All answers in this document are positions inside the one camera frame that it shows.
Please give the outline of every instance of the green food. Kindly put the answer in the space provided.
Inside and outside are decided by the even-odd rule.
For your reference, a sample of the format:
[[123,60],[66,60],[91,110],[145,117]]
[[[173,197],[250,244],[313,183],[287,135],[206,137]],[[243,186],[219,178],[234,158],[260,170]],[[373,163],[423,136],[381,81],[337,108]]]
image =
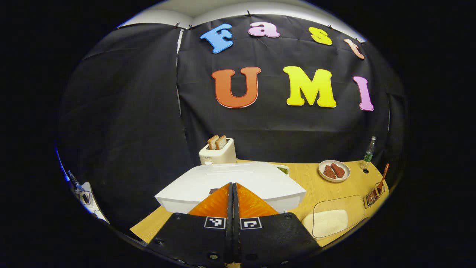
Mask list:
[[284,174],[288,174],[288,170],[287,170],[287,169],[285,169],[285,168],[283,168],[283,167],[280,167],[280,166],[277,166],[277,168],[278,168],[279,170],[281,170],[282,172],[284,172]]

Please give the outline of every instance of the meat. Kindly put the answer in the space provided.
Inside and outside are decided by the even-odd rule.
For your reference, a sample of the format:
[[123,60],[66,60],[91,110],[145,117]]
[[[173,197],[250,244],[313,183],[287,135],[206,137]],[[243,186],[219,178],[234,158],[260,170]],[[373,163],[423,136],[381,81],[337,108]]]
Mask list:
[[324,168],[324,175],[328,176],[329,178],[336,178],[336,174],[332,171],[332,168],[329,165],[326,165]]
[[342,178],[344,176],[344,174],[346,173],[342,167],[339,167],[334,163],[332,163],[330,166],[332,167],[332,169],[336,173],[337,178]]

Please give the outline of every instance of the white wall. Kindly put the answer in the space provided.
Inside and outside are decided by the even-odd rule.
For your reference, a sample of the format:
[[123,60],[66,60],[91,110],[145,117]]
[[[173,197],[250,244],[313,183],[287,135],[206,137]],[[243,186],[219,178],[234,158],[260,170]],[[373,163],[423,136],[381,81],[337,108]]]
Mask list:
[[125,22],[123,26],[143,22],[155,22],[175,25],[177,22],[180,21],[181,27],[188,28],[189,24],[199,25],[208,21],[213,21],[221,18],[244,15],[247,14],[246,10],[249,10],[251,14],[286,15],[309,21],[315,21],[324,25],[330,24],[334,29],[338,31],[341,31],[351,37],[357,37],[359,41],[366,41],[366,38],[361,36],[351,27],[347,26],[344,22],[327,13],[326,11],[319,9],[318,7],[306,9],[304,7],[284,3],[246,2],[210,10],[194,18],[183,13],[178,13],[176,11],[160,10],[158,8],[160,8],[160,4],[155,5],[137,14],[135,17]]

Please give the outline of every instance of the wooden spoon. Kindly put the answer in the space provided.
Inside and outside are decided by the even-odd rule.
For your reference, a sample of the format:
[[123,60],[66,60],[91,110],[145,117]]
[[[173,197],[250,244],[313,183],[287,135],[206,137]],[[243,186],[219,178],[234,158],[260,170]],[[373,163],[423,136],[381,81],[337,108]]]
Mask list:
[[388,170],[388,163],[385,166],[384,175],[382,176],[382,180],[380,181],[380,183],[377,186],[377,191],[379,191],[379,193],[382,192],[382,185],[384,184],[384,179],[385,179],[385,176],[387,175],[387,170]]

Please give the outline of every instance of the white toaster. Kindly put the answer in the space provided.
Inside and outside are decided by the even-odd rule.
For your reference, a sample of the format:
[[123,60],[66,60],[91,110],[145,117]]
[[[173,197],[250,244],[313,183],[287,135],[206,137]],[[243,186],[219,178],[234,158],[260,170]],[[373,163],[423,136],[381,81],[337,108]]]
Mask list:
[[202,165],[236,163],[237,153],[235,142],[232,138],[227,138],[227,144],[220,150],[209,150],[208,144],[198,153]]

